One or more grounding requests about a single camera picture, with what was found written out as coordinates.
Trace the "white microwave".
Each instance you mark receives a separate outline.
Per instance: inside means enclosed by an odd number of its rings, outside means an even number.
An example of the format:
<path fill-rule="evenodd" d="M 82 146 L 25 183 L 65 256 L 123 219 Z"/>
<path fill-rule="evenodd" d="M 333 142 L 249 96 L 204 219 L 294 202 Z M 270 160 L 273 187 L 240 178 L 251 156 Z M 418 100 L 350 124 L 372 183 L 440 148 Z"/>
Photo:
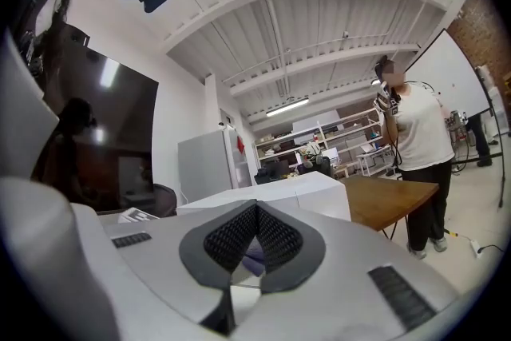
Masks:
<path fill-rule="evenodd" d="M 226 190 L 176 209 L 179 215 L 241 200 L 261 200 L 272 207 L 297 207 L 324 216 L 351 220 L 344 184 L 320 172 L 310 172 L 267 184 Z"/>

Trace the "white shelving unit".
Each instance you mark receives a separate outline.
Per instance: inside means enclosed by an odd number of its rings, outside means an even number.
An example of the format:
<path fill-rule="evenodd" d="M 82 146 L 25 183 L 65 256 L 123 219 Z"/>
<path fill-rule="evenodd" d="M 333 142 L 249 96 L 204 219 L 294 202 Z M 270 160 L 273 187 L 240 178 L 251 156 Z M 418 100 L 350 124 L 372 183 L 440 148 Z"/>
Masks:
<path fill-rule="evenodd" d="M 366 109 L 331 122 L 315 121 L 311 127 L 282 136 L 269 136 L 253 144 L 258 165 L 289 161 L 296 170 L 300 153 L 318 145 L 330 158 L 337 179 L 353 175 L 373 176 L 392 166 L 390 150 L 381 143 L 381 125 L 375 108 Z"/>

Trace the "dark blue cloth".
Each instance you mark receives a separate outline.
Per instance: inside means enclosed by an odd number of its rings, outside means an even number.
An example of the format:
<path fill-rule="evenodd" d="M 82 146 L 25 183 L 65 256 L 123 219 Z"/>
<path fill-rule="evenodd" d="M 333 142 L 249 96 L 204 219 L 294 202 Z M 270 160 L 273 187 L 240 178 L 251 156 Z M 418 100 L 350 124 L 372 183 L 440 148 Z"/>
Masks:
<path fill-rule="evenodd" d="M 251 245 L 241 260 L 242 265 L 254 276 L 262 276 L 265 273 L 263 249 L 258 245 Z"/>

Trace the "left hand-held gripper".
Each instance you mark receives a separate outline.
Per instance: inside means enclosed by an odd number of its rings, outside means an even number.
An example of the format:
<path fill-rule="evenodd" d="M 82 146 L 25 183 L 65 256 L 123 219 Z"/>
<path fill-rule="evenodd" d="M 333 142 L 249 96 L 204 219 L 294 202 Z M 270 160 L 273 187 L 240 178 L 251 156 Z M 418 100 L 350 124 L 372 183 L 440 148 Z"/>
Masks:
<path fill-rule="evenodd" d="M 159 220 L 159 217 L 144 212 L 139 208 L 128 208 L 121 212 L 118 216 L 119 224 L 145 222 L 150 220 Z"/>

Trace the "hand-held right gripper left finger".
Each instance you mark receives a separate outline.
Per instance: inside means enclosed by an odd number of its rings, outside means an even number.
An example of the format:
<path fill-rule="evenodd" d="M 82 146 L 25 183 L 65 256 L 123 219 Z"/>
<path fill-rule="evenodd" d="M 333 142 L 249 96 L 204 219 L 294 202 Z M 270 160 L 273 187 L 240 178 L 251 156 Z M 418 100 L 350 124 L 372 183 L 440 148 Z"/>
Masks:
<path fill-rule="evenodd" d="M 180 257 L 180 243 L 194 228 L 237 209 L 237 200 L 214 208 L 194 208 L 180 216 L 127 221 L 105 215 L 106 233 L 116 239 L 147 233 L 150 238 L 119 249 L 125 262 L 160 299 L 186 319 L 227 334 L 252 312 L 259 298 L 259 280 L 238 260 L 228 274 L 227 291 L 205 287 L 189 273 Z"/>

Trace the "black high-back office chair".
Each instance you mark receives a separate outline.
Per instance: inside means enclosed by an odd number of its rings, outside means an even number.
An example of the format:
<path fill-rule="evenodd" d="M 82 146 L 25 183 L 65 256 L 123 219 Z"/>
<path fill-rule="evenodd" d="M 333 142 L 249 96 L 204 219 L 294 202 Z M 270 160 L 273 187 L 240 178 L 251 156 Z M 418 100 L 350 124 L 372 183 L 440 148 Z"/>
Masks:
<path fill-rule="evenodd" d="M 332 177 L 331 161 L 328 157 L 316 156 L 311 160 L 303 159 L 296 169 L 299 175 L 309 172 L 320 172 L 325 176 Z"/>

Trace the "long ceiling light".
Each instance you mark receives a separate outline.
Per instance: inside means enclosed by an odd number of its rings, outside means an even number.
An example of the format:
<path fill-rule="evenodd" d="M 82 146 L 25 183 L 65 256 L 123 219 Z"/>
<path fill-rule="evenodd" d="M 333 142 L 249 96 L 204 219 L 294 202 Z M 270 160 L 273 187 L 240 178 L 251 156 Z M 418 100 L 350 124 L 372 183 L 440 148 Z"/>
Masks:
<path fill-rule="evenodd" d="M 298 101 L 293 101 L 292 103 L 286 104 L 282 107 L 279 107 L 278 109 L 269 110 L 266 112 L 267 117 L 274 117 L 276 115 L 280 115 L 281 113 L 286 113 L 288 111 L 291 111 L 293 109 L 297 109 L 301 106 L 307 105 L 309 102 L 308 98 L 304 98 Z"/>

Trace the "black floor stand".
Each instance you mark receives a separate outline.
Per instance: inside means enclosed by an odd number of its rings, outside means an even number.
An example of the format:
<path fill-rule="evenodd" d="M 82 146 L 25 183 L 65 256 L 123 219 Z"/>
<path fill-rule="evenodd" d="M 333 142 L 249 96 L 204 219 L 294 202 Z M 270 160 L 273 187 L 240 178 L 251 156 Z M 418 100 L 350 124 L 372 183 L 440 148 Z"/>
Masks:
<path fill-rule="evenodd" d="M 497 114 L 495 113 L 495 110 L 494 110 L 493 101 L 492 101 L 491 96 L 489 95 L 489 92 L 488 92 L 488 88 L 487 88 L 487 84 L 485 82 L 485 77 L 483 75 L 483 71 L 481 70 L 480 66 L 477 66 L 474 70 L 477 74 L 477 77 L 478 77 L 480 83 L 481 83 L 481 87 L 484 90 L 486 100 L 488 101 L 488 104 L 489 104 L 488 112 L 489 112 L 489 115 L 491 116 L 492 121 L 493 121 L 493 125 L 491 125 L 489 127 L 489 131 L 486 132 L 486 136 L 489 137 L 491 140 L 498 141 L 498 146 L 500 147 L 500 151 L 498 153 L 491 154 L 490 156 L 492 158 L 497 158 L 497 157 L 501 158 L 501 187 L 500 187 L 500 197 L 499 197 L 499 201 L 498 201 L 498 207 L 503 208 L 503 204 L 504 204 L 503 196 L 504 196 L 504 191 L 505 191 L 505 158 L 504 158 L 504 151 L 503 151 L 503 147 L 502 147 L 500 126 L 498 123 Z"/>

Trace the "large black curved monitor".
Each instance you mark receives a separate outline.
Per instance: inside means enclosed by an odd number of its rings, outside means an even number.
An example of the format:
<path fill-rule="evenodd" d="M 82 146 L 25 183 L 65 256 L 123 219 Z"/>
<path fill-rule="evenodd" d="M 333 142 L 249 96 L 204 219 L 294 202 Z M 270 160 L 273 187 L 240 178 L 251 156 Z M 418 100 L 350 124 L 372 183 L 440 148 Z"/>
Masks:
<path fill-rule="evenodd" d="M 34 180 L 96 211 L 155 204 L 152 137 L 158 83 L 91 50 L 89 36 L 62 23 L 51 44 L 43 101 L 58 123 Z"/>

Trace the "brown wooden table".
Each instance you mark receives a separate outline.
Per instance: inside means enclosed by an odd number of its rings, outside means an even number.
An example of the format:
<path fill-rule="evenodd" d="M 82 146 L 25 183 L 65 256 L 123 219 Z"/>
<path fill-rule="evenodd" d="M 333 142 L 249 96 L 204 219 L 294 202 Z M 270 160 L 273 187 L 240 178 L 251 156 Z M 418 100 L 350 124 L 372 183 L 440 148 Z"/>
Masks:
<path fill-rule="evenodd" d="M 382 231 L 426 204 L 435 183 L 351 176 L 341 180 L 347 191 L 351 220 Z"/>

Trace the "metal equipment rig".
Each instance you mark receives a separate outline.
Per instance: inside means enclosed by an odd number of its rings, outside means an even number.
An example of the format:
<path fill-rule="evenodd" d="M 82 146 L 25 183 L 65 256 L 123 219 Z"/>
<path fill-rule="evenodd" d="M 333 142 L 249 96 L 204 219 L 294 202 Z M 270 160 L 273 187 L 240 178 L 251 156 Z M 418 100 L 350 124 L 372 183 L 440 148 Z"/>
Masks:
<path fill-rule="evenodd" d="M 451 172 L 458 176 L 465 169 L 469 159 L 469 138 L 464 117 L 457 110 L 451 111 L 450 116 L 446 119 L 446 128 L 449 131 L 451 146 L 454 151 Z"/>

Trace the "white projector screen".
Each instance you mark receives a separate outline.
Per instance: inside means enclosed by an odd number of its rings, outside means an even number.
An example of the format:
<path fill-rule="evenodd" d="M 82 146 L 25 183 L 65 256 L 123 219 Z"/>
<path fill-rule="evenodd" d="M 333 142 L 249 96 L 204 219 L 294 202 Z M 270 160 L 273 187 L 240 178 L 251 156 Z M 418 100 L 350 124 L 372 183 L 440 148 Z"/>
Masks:
<path fill-rule="evenodd" d="M 428 85 L 447 109 L 468 117 L 490 108 L 481 80 L 446 30 L 406 70 L 406 80 Z"/>

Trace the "grey metal cabinet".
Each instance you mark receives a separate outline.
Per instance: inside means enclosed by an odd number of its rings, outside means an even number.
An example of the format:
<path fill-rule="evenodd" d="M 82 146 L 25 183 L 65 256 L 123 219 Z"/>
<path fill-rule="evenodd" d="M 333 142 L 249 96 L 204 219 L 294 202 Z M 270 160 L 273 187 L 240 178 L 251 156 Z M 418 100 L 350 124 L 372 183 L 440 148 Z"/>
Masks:
<path fill-rule="evenodd" d="M 186 204 L 253 185 L 246 146 L 244 154 L 236 146 L 238 136 L 235 128 L 226 125 L 178 143 L 180 194 Z"/>

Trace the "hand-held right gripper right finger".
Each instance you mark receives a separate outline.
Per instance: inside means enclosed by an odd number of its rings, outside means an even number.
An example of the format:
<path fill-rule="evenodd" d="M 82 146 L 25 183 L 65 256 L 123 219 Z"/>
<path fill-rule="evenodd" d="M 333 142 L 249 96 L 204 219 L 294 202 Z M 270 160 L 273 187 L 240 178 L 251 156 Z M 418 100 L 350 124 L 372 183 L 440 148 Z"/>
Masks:
<path fill-rule="evenodd" d="M 326 251 L 315 273 L 292 291 L 262 295 L 235 329 L 235 341 L 392 341 L 407 329 L 370 271 L 392 267 L 439 314 L 459 296 L 430 265 L 361 224 L 277 204 L 316 229 Z"/>

